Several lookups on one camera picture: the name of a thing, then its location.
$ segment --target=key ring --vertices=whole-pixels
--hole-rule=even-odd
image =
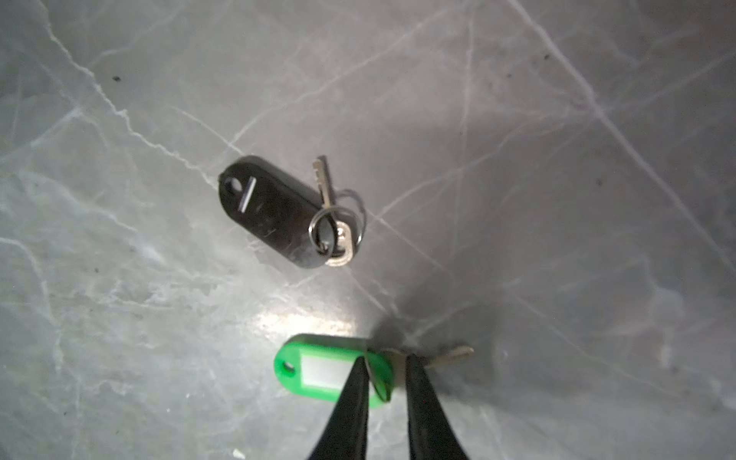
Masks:
[[[327,216],[336,217],[337,213],[343,213],[343,214],[349,215],[355,220],[356,224],[359,222],[360,223],[363,222],[363,219],[360,219],[360,217],[354,210],[350,208],[346,208],[345,206],[330,206],[329,208],[322,208],[318,210],[312,217],[312,220],[309,222],[309,228],[307,229],[307,232],[309,233],[309,239],[312,241],[312,245],[316,247],[317,252],[319,252],[320,254],[326,254],[326,251],[319,244],[319,240],[317,239],[317,235],[314,229],[316,228],[317,224],[319,224],[325,217]],[[363,239],[363,227],[361,226],[360,230],[358,231],[358,238],[355,240],[356,249],[358,249],[358,246],[360,246],[362,239]]]

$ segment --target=green plastic tag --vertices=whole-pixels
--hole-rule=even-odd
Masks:
[[[355,360],[365,356],[371,374],[369,407],[389,402],[394,385],[391,364],[377,353],[287,342],[276,353],[274,372],[284,388],[294,394],[337,401]]]

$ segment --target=marble surface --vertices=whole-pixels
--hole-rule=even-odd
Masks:
[[[431,374],[474,459],[736,458],[730,1],[0,3],[0,459],[302,459],[296,333]],[[369,214],[344,269],[236,227],[259,155]],[[406,459],[406,402],[369,457]]]

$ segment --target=key with green tag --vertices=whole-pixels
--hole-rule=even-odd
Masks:
[[[391,400],[394,386],[391,364],[360,343],[359,339],[295,336],[276,354],[276,378],[294,394],[335,402],[355,360],[364,356],[371,377],[369,407],[382,406]]]

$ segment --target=black keychain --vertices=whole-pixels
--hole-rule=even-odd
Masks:
[[[330,216],[317,225],[321,250],[309,234],[320,195],[262,158],[249,156],[228,166],[219,176],[219,196],[232,220],[294,264],[315,268],[333,255],[337,229]]]

